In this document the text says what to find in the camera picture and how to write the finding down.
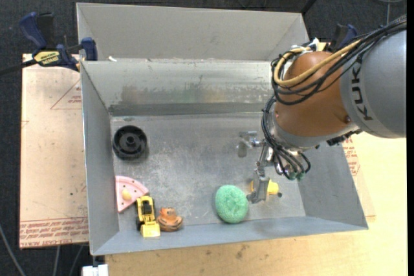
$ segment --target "yellow toy truck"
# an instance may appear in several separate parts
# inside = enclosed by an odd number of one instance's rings
[[[138,209],[138,218],[136,226],[143,237],[160,236],[160,225],[155,219],[154,200],[150,196],[137,198],[136,206]]]

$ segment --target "yellow cable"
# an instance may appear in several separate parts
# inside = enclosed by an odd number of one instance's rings
[[[298,53],[300,51],[302,51],[303,49],[301,48],[294,48],[288,52],[286,52],[282,58],[279,60],[278,64],[276,65],[275,69],[274,69],[274,81],[276,82],[276,84],[282,86],[282,87],[290,87],[292,85],[295,85],[303,80],[305,80],[306,78],[308,78],[310,75],[312,75],[313,73],[315,73],[318,69],[322,68],[323,66],[325,66],[326,64],[330,63],[331,61],[335,60],[337,57],[346,54],[349,50],[351,50],[352,48],[354,48],[355,46],[357,46],[357,44],[359,44],[361,40],[357,40],[352,44],[349,44],[348,46],[341,48],[339,51],[335,52],[334,54],[331,54],[328,58],[324,59],[323,61],[319,62],[318,64],[316,64],[315,66],[313,66],[312,68],[306,70],[305,72],[301,73],[300,75],[291,78],[289,80],[282,80],[278,77],[278,73],[280,71],[281,66],[286,62],[287,59],[289,59],[289,57],[292,56],[292,53]]]

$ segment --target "pink plastic piece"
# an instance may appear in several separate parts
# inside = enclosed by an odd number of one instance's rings
[[[115,176],[115,190],[119,213],[136,202],[137,198],[149,193],[149,190],[140,182],[126,176]]]

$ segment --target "green sponge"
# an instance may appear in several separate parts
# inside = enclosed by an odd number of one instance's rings
[[[227,223],[239,223],[248,211],[246,195],[236,186],[222,186],[215,194],[215,209]]]

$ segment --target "blue clamp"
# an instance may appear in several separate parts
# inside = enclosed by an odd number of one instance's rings
[[[47,30],[52,30],[52,20],[53,15],[48,14],[48,21],[43,26],[47,28]],[[48,41],[45,38],[44,34],[42,33],[41,29],[39,28],[38,19],[46,19],[45,16],[41,16],[38,18],[37,13],[31,12],[27,15],[25,15],[20,21],[19,21],[19,27],[23,33],[23,35],[31,40],[36,45],[36,50],[33,52],[33,56],[41,52],[42,50],[47,50],[48,47]],[[86,37],[82,39],[82,42],[80,45],[76,45],[75,47],[69,47],[66,49],[62,44],[58,44],[56,46],[56,50],[59,52],[59,59],[55,63],[51,63],[51,66],[58,66],[58,67],[64,67],[68,69],[72,69],[75,71],[78,71],[78,67],[76,66],[78,64],[78,60],[76,60],[74,57],[71,56],[68,51],[70,49],[76,48],[77,50],[83,48],[86,52],[86,60],[89,61],[96,61],[98,60],[98,52],[96,50],[95,42],[92,38]]]

